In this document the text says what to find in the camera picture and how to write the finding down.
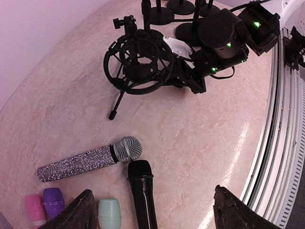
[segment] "tripod stand leg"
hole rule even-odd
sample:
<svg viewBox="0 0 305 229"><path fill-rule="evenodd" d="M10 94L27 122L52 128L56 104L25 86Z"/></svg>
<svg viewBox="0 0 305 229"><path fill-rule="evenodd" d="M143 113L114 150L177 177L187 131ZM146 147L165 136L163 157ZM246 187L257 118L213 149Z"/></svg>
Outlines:
<svg viewBox="0 0 305 229"><path fill-rule="evenodd" d="M120 96L119 96L119 98L118 98L118 100L116 101L116 104L115 104L115 106L114 106L114 109L110 112L110 115L109 115L109 119L110 120L113 120L114 118L115 118L115 116L116 116L116 113L117 113L117 109L118 109L118 107L119 107L119 105L120 105L120 103L121 103L121 101L122 101L122 98L123 98L123 95L125 94L125 92L124 91L121 91L120 92Z"/></svg>

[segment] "mint green microphone cap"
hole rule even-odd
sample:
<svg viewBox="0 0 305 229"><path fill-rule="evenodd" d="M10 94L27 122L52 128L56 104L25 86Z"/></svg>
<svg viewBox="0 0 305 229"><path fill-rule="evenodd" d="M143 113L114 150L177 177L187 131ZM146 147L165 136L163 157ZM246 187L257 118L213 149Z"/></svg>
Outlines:
<svg viewBox="0 0 305 229"><path fill-rule="evenodd" d="M118 199L100 199L98 219L102 229L120 229L122 216Z"/></svg>

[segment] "rhinestone microphone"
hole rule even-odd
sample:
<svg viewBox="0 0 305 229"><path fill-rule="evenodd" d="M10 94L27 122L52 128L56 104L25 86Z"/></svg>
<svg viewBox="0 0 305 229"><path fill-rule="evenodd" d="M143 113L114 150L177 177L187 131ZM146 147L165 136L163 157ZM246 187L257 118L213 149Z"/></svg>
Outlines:
<svg viewBox="0 0 305 229"><path fill-rule="evenodd" d="M134 161L142 153L140 141L135 137L124 137L113 145L103 146L61 161L39 167L37 177L49 182L115 165L117 162Z"/></svg>

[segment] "pink microphone cap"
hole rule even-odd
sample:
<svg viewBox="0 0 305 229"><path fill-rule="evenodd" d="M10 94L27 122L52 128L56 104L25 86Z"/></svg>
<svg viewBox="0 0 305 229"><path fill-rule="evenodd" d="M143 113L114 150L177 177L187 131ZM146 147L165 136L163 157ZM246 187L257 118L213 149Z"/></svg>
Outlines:
<svg viewBox="0 0 305 229"><path fill-rule="evenodd" d="M25 197L25 208L34 228L39 228L47 222L45 209L42 205L42 197L31 194Z"/></svg>

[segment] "marble countertop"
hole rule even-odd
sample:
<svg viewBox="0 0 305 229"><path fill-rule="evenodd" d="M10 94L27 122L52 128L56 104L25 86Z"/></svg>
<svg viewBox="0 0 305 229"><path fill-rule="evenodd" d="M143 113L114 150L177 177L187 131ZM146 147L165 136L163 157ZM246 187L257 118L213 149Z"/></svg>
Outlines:
<svg viewBox="0 0 305 229"><path fill-rule="evenodd" d="M130 14L142 28L139 0L112 0L97 10L40 61L0 113L0 211L15 229L31 226L24 196L47 187L59 187L66 203L86 188L96 199L118 198L122 229L137 228L127 164L49 183L36 177L40 166L128 135L140 139L140 159L152 166L160 229L212 229L215 186L240 196L265 119L271 52L250 52L231 79L207 77L204 94L163 87L125 95L110 121L119 91L105 77L103 56L123 35L112 20ZM152 27L173 37L177 25Z"/></svg>

